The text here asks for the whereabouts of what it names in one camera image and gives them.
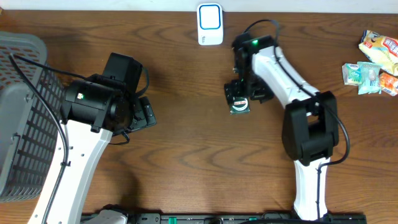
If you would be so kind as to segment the teal snack pack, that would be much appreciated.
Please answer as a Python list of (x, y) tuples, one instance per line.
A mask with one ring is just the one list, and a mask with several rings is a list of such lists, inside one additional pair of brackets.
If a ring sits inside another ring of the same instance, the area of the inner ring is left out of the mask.
[(361, 83), (358, 85), (358, 94), (381, 94), (379, 72), (381, 64), (371, 62), (358, 62), (361, 72)]

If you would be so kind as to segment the orange tissue pack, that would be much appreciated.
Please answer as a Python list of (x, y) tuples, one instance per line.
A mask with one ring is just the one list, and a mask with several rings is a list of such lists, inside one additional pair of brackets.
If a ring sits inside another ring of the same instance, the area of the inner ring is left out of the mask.
[(391, 96), (397, 95), (397, 78), (389, 75), (388, 73), (381, 73), (379, 76), (381, 90)]

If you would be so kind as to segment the teal tissue pack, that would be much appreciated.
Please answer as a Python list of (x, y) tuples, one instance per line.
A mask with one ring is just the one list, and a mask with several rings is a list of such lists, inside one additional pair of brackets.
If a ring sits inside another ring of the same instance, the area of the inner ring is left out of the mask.
[(357, 64), (346, 63), (342, 66), (343, 82), (345, 85), (358, 86), (362, 83), (361, 69)]

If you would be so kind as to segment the large yellow snack bag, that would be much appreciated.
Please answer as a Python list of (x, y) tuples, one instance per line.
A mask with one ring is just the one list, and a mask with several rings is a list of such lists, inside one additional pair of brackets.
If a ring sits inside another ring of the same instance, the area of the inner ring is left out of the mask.
[(365, 30), (358, 47), (372, 63), (397, 77), (397, 39)]

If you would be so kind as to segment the dark green round-logo box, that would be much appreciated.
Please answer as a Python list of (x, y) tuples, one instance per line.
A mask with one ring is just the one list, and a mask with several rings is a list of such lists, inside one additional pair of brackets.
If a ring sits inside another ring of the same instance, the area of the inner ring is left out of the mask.
[(250, 112), (249, 101), (245, 97), (234, 97), (229, 106), (230, 114), (246, 114)]

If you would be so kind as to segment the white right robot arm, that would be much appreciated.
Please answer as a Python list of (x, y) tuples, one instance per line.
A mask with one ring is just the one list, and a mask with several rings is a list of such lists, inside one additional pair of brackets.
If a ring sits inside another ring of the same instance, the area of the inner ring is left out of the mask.
[(282, 144), (295, 167), (294, 212), (301, 220), (321, 221), (328, 213), (325, 164), (339, 141), (335, 96), (306, 82), (269, 35), (255, 39), (245, 32), (231, 46), (238, 78), (224, 85), (230, 112), (249, 112), (250, 100), (279, 100)]

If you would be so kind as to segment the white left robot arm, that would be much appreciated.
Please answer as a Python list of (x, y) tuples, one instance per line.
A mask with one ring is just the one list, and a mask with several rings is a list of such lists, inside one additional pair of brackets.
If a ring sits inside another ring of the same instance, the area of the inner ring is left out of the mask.
[(111, 138), (154, 126), (145, 89), (147, 70), (130, 56), (112, 53), (101, 75), (73, 81), (60, 107), (57, 143), (39, 201), (29, 223), (80, 223), (101, 155)]

